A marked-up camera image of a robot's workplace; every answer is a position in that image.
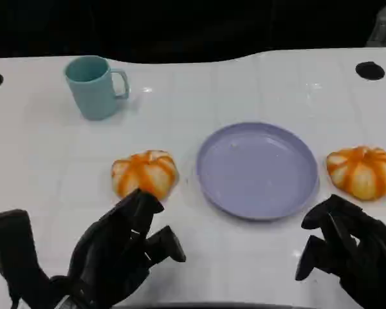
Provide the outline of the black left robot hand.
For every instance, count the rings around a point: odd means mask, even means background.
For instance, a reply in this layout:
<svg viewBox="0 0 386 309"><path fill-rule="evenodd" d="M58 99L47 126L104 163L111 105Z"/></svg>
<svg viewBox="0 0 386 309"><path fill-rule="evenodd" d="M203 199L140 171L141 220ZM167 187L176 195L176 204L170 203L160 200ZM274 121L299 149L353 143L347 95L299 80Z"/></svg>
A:
<svg viewBox="0 0 386 309"><path fill-rule="evenodd" d="M111 308L147 279L167 258L184 263L186 255L169 226L148 235L155 214L164 210L140 189L119 201L87 228L76 244L68 278L88 308Z"/></svg>

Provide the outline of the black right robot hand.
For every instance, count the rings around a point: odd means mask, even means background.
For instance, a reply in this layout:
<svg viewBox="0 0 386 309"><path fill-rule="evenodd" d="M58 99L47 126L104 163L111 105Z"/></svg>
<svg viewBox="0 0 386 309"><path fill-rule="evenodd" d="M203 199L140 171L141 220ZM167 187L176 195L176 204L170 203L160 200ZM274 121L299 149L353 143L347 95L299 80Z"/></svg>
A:
<svg viewBox="0 0 386 309"><path fill-rule="evenodd" d="M301 227L320 229L324 237L308 238L297 281L317 268L337 276L362 308L386 308L386 224L333 194L305 215Z"/></svg>

